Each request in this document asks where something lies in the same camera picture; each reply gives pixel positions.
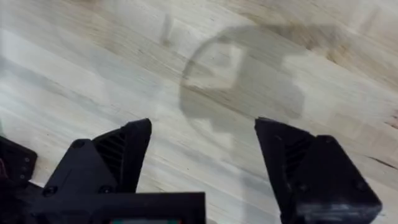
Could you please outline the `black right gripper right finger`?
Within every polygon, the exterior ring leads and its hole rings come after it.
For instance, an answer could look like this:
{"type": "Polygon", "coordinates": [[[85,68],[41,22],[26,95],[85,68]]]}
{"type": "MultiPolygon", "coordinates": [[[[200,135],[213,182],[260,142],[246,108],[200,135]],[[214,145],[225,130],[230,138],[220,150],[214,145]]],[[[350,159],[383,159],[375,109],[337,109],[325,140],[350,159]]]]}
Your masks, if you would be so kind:
{"type": "Polygon", "coordinates": [[[382,211],[333,136],[262,117],[254,129],[282,223],[372,223],[382,211]]]}

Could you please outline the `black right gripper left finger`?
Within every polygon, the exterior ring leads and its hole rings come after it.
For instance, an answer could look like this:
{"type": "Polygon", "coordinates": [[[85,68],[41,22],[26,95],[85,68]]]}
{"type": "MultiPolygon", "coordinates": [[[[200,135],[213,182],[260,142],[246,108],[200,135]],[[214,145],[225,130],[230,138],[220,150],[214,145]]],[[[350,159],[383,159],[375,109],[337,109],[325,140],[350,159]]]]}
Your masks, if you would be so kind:
{"type": "Polygon", "coordinates": [[[73,141],[42,196],[135,193],[151,134],[152,123],[145,118],[73,141]]]}

